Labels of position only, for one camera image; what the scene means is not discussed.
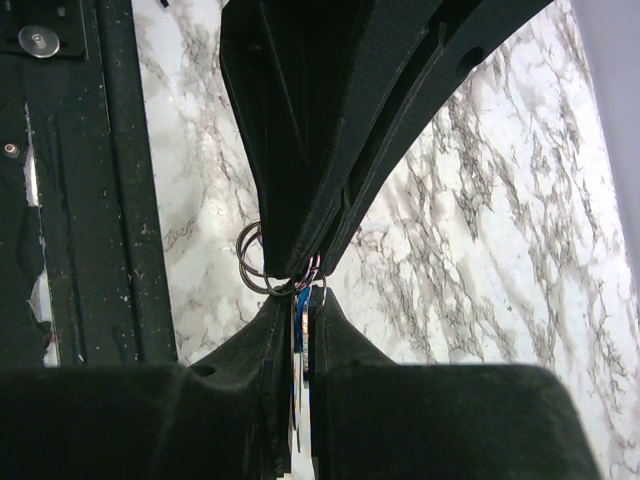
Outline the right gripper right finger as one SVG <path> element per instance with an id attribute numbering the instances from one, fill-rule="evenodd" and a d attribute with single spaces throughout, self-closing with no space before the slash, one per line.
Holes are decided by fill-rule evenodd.
<path id="1" fill-rule="evenodd" d="M 337 299 L 310 306 L 311 450 L 319 479 L 596 479 L 571 397 L 523 364 L 398 364 Z"/>

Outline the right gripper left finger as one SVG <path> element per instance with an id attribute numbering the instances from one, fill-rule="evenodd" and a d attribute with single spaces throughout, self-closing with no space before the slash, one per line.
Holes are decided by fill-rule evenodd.
<path id="1" fill-rule="evenodd" d="M 276 479 L 291 469 L 291 307 L 196 364 L 1 376 L 5 479 Z"/>

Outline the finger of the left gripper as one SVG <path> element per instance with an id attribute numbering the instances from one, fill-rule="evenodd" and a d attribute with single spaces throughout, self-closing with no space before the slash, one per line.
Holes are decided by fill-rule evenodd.
<path id="1" fill-rule="evenodd" d="M 434 1 L 231 1 L 223 78 L 276 266 L 319 253 Z"/>
<path id="2" fill-rule="evenodd" d="M 392 170 L 471 71 L 536 16 L 547 1 L 439 1 L 428 31 L 403 69 L 368 135 L 342 208 L 322 244 L 329 276 Z"/>

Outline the blue tagged key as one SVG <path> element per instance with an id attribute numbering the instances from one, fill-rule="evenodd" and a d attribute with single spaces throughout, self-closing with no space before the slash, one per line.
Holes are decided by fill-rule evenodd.
<path id="1" fill-rule="evenodd" d="M 308 314 L 312 287 L 308 286 L 300 292 L 295 303 L 294 317 L 294 352 L 308 353 Z"/>

